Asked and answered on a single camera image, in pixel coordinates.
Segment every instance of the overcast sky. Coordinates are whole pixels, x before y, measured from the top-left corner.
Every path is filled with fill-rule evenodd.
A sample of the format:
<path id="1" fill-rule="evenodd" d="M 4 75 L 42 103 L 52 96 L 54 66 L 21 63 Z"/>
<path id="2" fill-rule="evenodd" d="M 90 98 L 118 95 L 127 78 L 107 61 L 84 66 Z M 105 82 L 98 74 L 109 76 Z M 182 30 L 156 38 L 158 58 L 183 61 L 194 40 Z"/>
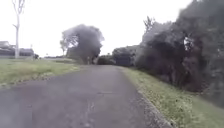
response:
<path id="1" fill-rule="evenodd" d="M 33 46 L 41 56 L 61 55 L 61 32 L 78 24 L 98 27 L 105 41 L 102 54 L 139 44 L 143 20 L 175 21 L 191 0 L 26 0 L 21 17 L 20 47 Z M 15 44 L 15 13 L 11 0 L 0 0 L 0 40 Z"/>

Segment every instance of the tree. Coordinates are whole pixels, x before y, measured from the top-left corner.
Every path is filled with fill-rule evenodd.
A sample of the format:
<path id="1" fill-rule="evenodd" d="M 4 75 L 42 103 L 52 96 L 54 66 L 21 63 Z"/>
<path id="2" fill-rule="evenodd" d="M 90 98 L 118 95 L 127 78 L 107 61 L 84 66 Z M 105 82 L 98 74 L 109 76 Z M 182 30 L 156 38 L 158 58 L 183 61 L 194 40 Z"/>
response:
<path id="1" fill-rule="evenodd" d="M 101 31 L 93 26 L 78 25 L 70 28 L 63 33 L 63 38 L 67 46 L 72 45 L 71 51 L 79 56 L 84 63 L 92 63 L 94 58 L 100 54 L 101 42 L 104 37 Z"/>
<path id="2" fill-rule="evenodd" d="M 19 29 L 20 29 L 20 15 L 25 6 L 25 0 L 12 0 L 12 4 L 16 13 L 17 24 L 13 25 L 16 28 L 16 50 L 15 58 L 19 58 Z"/>
<path id="3" fill-rule="evenodd" d="M 63 56 L 65 55 L 65 51 L 68 49 L 68 43 L 66 43 L 64 40 L 60 41 L 61 49 L 63 52 Z"/>

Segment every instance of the asphalt road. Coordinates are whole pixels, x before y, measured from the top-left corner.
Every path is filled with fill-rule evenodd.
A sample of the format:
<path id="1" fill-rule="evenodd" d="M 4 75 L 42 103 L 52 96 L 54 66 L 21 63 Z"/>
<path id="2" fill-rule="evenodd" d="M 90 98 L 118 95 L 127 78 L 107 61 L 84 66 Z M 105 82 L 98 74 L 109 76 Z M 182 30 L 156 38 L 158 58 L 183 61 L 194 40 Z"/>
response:
<path id="1" fill-rule="evenodd" d="M 169 127 L 152 111 L 113 66 L 92 66 L 0 90 L 0 128 Z"/>

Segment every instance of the grass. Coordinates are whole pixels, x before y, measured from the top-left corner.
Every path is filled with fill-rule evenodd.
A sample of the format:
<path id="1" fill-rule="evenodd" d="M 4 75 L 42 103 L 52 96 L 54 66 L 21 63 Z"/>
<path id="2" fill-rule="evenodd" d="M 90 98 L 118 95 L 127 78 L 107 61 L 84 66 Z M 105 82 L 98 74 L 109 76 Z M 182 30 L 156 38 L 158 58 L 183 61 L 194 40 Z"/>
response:
<path id="1" fill-rule="evenodd" d="M 223 128 L 224 110 L 146 73 L 122 68 L 138 91 L 178 128 Z"/>
<path id="2" fill-rule="evenodd" d="M 47 60 L 14 60 L 0 59 L 0 85 L 13 84 L 29 79 L 44 78 L 77 70 L 74 63 L 65 59 Z"/>

